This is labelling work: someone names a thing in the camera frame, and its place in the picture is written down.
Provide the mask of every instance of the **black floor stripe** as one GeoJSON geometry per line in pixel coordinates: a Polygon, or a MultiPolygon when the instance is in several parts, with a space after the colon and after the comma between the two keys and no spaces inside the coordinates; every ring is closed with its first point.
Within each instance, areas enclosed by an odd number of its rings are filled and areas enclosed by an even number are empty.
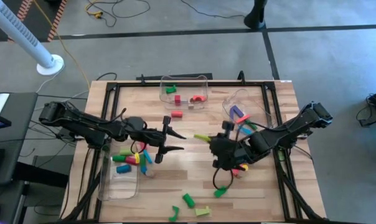
{"type": "MultiPolygon", "coordinates": [[[[267,32],[305,32],[305,31],[328,31],[328,30],[363,30],[376,29],[376,25],[355,25],[355,26],[321,26],[321,27],[286,27],[286,28],[267,28],[267,32]]],[[[168,35],[203,35],[203,34],[245,34],[261,32],[251,29],[208,29],[208,30],[180,30],[180,31],[160,31],[160,32],[131,32],[115,34],[77,34],[61,35],[65,40],[78,39],[102,39],[119,37],[155,37],[168,35]]]]}
{"type": "Polygon", "coordinates": [[[274,52],[273,52],[273,48],[271,46],[270,37],[268,36],[267,31],[263,32],[263,39],[264,39],[265,49],[267,51],[268,61],[270,61],[271,72],[273,74],[274,79],[275,80],[279,80],[280,79],[280,74],[278,73],[278,69],[276,67],[274,52]]]}
{"type": "Polygon", "coordinates": [[[61,35],[62,39],[102,39],[118,37],[160,37],[172,35],[200,35],[200,34],[244,34],[259,32],[251,29],[209,29],[209,30],[181,30],[181,31],[159,31],[159,32],[132,32],[132,33],[115,33],[115,34],[78,34],[78,35],[61,35]]]}
{"type": "Polygon", "coordinates": [[[267,32],[303,32],[303,31],[334,31],[334,30],[363,30],[363,29],[376,29],[376,25],[267,28],[267,32]]]}

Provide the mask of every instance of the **tower fan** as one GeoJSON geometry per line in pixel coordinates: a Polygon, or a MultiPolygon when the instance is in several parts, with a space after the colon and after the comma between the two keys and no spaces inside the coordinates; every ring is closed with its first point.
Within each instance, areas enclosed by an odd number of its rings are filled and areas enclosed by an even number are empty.
{"type": "Polygon", "coordinates": [[[51,55],[1,0],[0,29],[37,61],[37,72],[39,74],[55,75],[63,69],[65,64],[62,57],[51,55]]]}

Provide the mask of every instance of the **purple block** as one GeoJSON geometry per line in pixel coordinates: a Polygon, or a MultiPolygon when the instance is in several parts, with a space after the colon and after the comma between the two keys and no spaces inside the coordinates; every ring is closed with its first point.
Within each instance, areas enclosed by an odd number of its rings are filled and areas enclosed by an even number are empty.
{"type": "Polygon", "coordinates": [[[243,112],[236,105],[233,105],[230,109],[230,118],[232,121],[234,113],[237,114],[239,118],[243,117],[243,112]]]}

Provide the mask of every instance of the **blue block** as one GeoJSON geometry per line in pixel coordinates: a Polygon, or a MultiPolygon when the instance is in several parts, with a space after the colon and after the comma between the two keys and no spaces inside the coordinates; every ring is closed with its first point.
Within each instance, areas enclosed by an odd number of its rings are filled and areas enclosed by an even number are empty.
{"type": "Polygon", "coordinates": [[[118,174],[124,174],[124,173],[127,173],[127,172],[131,172],[131,166],[129,164],[123,165],[123,166],[118,166],[118,167],[116,167],[116,172],[118,174]]]}
{"type": "Polygon", "coordinates": [[[144,156],[145,156],[145,159],[149,162],[149,164],[152,164],[152,159],[149,156],[149,153],[146,149],[144,150],[144,156]]]}
{"type": "Polygon", "coordinates": [[[242,127],[240,129],[240,131],[243,132],[243,133],[245,133],[245,134],[247,134],[247,135],[251,134],[251,131],[249,129],[247,129],[247,128],[244,128],[244,127],[242,127]]]}
{"type": "Polygon", "coordinates": [[[243,117],[243,112],[236,106],[236,105],[233,105],[230,109],[230,118],[231,120],[233,121],[233,114],[236,114],[238,115],[238,117],[243,117]]]}
{"type": "Polygon", "coordinates": [[[142,172],[143,174],[145,174],[147,170],[148,170],[148,169],[147,169],[146,167],[141,167],[141,172],[142,172]]]}

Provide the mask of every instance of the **red block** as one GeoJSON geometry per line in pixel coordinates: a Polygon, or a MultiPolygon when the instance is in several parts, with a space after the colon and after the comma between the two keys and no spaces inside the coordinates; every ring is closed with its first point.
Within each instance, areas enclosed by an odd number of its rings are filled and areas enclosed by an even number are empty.
{"type": "Polygon", "coordinates": [[[174,103],[176,105],[180,105],[181,104],[181,96],[180,95],[175,95],[174,96],[174,103]]]}
{"type": "Polygon", "coordinates": [[[182,111],[171,111],[172,118],[182,118],[182,111]]]}
{"type": "Polygon", "coordinates": [[[236,120],[235,122],[236,122],[237,124],[242,123],[242,122],[244,122],[246,119],[248,119],[249,117],[250,117],[250,115],[248,114],[248,115],[246,115],[246,116],[243,116],[243,117],[239,118],[239,119],[236,120]]]}
{"type": "Polygon", "coordinates": [[[202,101],[202,102],[204,102],[206,100],[206,97],[200,96],[200,95],[194,95],[192,97],[192,99],[194,99],[194,101],[202,101]]]}
{"type": "Polygon", "coordinates": [[[136,158],[133,156],[128,156],[126,157],[125,163],[130,164],[130,165],[137,165],[136,158]]]}

